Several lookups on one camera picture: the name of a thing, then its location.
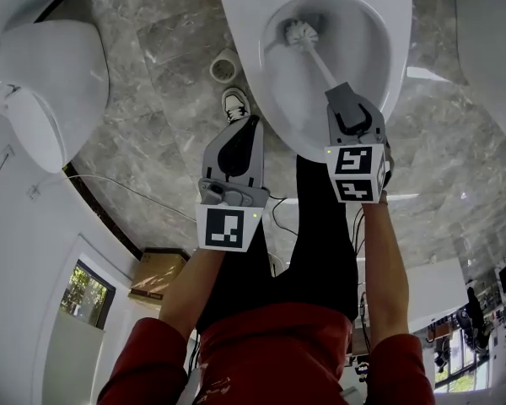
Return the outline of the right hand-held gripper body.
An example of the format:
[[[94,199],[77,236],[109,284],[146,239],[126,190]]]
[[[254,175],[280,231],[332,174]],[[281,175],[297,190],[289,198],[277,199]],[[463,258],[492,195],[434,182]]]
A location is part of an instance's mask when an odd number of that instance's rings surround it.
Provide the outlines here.
[[[338,202],[380,201],[391,168],[386,157],[388,147],[384,134],[330,137],[330,145],[325,147],[325,160]]]

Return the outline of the brown cardboard box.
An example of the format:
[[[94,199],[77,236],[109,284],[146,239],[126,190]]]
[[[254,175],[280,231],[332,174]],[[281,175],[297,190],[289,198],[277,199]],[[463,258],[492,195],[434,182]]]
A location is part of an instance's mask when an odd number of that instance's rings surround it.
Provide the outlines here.
[[[136,267],[128,297],[147,305],[161,306],[166,289],[189,259],[181,249],[147,248]]]

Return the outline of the person's left forearm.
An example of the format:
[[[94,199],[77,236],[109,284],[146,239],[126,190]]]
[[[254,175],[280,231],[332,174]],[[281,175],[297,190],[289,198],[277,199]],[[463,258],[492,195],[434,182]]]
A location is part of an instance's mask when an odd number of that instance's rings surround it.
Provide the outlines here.
[[[164,292],[159,319],[185,340],[206,307],[224,257],[224,251],[197,249]]]

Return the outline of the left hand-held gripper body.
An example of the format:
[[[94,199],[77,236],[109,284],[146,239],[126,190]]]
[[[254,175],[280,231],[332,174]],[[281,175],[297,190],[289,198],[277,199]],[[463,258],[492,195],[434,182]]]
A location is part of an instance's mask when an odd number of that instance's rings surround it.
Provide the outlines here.
[[[270,192],[203,178],[196,205],[198,245],[202,249],[246,252],[261,223]]]

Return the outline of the person's red sweatshirt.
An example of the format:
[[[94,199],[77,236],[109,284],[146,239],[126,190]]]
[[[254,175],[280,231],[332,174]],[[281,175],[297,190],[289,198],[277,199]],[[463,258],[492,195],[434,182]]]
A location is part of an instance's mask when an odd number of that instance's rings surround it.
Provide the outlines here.
[[[212,324],[201,338],[201,388],[191,405],[347,405],[340,379],[351,322],[316,305],[285,303]],[[186,340],[170,324],[136,323],[98,405],[177,405]],[[367,405],[435,405],[417,337],[399,334],[369,359]]]

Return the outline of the white closed-lid toilet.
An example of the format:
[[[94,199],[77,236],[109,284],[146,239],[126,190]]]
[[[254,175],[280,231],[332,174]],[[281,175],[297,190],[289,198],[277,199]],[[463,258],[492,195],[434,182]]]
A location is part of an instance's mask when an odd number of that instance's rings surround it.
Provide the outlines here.
[[[461,70],[506,136],[506,0],[455,0]]]

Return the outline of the white toilet with raised seat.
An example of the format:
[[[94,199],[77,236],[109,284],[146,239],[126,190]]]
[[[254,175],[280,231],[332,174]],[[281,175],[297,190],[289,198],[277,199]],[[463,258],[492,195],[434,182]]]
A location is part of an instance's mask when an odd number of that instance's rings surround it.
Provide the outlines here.
[[[302,19],[336,81],[389,117],[401,92],[412,0],[222,0],[250,90],[274,132],[299,156],[321,162],[329,144],[327,83],[311,55],[288,45]]]

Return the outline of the person's right forearm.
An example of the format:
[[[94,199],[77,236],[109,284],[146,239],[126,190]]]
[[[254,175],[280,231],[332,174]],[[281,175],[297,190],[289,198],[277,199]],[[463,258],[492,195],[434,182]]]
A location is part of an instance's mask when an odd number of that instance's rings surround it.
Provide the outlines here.
[[[408,334],[409,286],[387,196],[363,205],[365,287],[370,322],[370,345]]]

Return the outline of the person's black trousers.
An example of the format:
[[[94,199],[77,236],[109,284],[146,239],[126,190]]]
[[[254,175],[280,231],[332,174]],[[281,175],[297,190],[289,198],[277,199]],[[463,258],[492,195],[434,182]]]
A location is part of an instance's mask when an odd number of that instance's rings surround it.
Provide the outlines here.
[[[332,189],[326,165],[296,159],[299,232],[289,267],[271,273],[263,227],[249,250],[226,253],[196,327],[242,312],[285,303],[328,308],[349,321],[358,316],[358,267],[347,228],[346,207]]]

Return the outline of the white toilet brush holder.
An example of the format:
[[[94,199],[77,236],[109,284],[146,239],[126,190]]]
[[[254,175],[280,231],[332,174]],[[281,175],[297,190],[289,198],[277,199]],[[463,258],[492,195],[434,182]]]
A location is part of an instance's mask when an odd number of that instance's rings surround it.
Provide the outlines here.
[[[209,71],[217,82],[230,83],[238,72],[235,53],[230,49],[222,50],[211,63]]]

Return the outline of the white toilet brush grey handle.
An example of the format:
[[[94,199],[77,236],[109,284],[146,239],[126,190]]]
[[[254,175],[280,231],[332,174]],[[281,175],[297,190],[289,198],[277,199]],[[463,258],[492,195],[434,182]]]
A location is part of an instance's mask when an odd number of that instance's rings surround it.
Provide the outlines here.
[[[347,135],[361,134],[370,125],[370,115],[360,104],[348,83],[339,84],[326,66],[315,46],[319,40],[316,30],[307,22],[291,19],[285,28],[287,43],[294,49],[306,51],[313,58],[329,89],[325,92],[339,130]]]

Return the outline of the white egg-shaped toilet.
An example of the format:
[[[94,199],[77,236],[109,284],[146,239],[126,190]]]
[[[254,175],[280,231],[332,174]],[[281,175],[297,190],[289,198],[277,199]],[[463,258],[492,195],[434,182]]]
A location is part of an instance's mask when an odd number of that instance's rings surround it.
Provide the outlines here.
[[[24,24],[0,37],[0,115],[44,171],[56,174],[102,122],[110,79],[97,28]]]

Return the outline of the person's left shoe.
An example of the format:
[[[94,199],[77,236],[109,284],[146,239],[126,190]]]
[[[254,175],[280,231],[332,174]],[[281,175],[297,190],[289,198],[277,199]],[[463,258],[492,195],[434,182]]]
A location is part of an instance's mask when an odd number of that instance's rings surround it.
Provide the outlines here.
[[[228,124],[251,115],[250,102],[244,91],[237,87],[230,87],[223,92],[222,107]]]

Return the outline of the window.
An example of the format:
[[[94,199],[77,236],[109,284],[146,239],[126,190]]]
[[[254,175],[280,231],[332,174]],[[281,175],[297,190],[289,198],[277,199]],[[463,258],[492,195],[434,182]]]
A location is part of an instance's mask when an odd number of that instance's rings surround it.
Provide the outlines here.
[[[59,309],[81,322],[103,330],[115,295],[114,286],[78,260]]]

